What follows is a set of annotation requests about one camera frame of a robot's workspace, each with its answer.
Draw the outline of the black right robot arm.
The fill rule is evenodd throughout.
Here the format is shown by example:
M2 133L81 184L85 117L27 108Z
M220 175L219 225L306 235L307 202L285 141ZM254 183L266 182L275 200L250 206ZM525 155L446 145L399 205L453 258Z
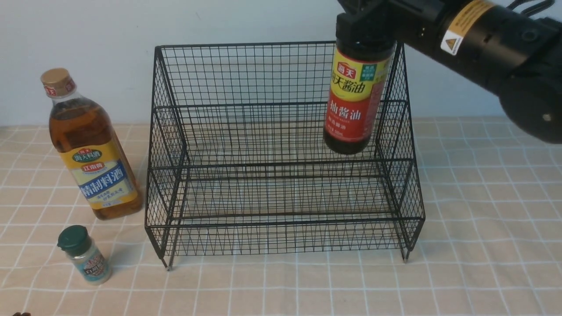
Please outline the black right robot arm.
M497 96L522 131L560 144L561 22L530 17L553 3L518 13L490 0L341 0L336 36L397 40Z

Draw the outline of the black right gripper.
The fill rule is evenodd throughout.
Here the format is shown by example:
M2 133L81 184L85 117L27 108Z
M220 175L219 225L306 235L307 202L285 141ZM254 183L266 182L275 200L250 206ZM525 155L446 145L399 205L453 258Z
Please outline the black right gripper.
M354 45L393 45L393 0L339 0L344 12L336 18L336 38Z

